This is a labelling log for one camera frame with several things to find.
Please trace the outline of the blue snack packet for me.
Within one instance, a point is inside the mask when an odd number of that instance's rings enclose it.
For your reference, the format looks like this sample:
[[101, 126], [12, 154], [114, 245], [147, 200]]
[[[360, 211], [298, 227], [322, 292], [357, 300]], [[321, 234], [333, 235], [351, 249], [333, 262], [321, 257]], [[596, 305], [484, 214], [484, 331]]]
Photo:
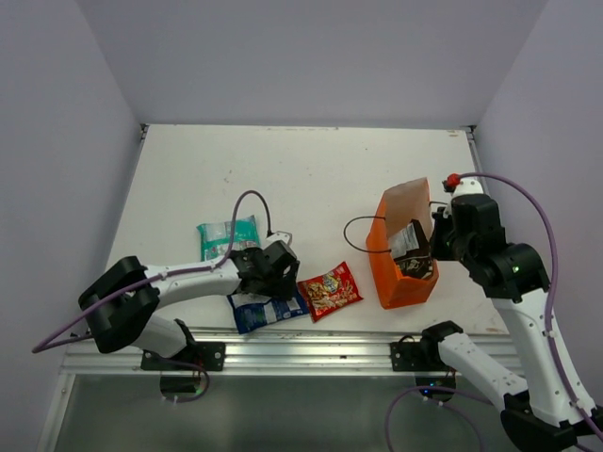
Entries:
[[239, 334], [247, 334], [288, 319], [309, 315], [302, 296], [295, 292], [291, 299], [278, 299], [254, 294], [227, 297]]

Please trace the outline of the brown potato chips bag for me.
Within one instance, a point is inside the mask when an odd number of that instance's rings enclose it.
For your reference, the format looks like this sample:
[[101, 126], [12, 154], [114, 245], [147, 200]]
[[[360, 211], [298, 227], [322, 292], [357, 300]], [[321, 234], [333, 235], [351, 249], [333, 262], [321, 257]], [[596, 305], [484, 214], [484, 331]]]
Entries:
[[404, 277], [428, 280], [433, 275], [430, 242], [417, 219], [389, 237], [390, 254]]

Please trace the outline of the orange paper bag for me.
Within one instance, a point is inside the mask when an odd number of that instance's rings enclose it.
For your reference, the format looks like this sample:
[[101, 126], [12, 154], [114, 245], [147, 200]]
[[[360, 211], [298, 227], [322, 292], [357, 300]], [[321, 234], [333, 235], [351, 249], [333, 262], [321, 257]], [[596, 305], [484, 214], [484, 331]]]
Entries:
[[433, 260], [433, 275], [428, 280], [404, 277], [394, 263], [388, 239], [417, 219], [430, 242], [432, 236], [431, 194], [428, 179], [414, 179], [385, 190], [376, 213], [369, 216], [371, 226], [362, 247], [356, 250], [367, 255], [374, 285], [385, 310], [424, 303], [439, 279], [439, 269]]

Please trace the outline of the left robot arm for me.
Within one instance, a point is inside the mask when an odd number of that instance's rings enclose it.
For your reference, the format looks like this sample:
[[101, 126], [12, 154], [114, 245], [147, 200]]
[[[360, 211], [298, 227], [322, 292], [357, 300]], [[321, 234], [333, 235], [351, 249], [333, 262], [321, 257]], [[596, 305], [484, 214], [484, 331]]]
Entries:
[[212, 296], [291, 299], [299, 266], [298, 256], [282, 240], [178, 266], [145, 266], [127, 256], [86, 289], [78, 303], [99, 352], [137, 347], [182, 370], [195, 361], [192, 336], [183, 321], [163, 319], [157, 310]]

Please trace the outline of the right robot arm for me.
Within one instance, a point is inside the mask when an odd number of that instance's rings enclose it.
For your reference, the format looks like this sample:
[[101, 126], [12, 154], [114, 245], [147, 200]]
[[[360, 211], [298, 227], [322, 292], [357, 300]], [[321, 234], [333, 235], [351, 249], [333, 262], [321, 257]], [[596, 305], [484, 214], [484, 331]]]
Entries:
[[589, 396], [547, 319], [552, 285], [538, 252], [507, 241], [497, 203], [485, 194], [455, 197], [433, 215], [432, 255], [457, 261], [503, 320], [521, 363], [517, 376], [482, 351], [452, 321], [421, 333], [419, 357], [430, 369], [459, 371], [497, 409], [511, 442], [521, 451], [564, 451], [602, 426], [602, 409]]

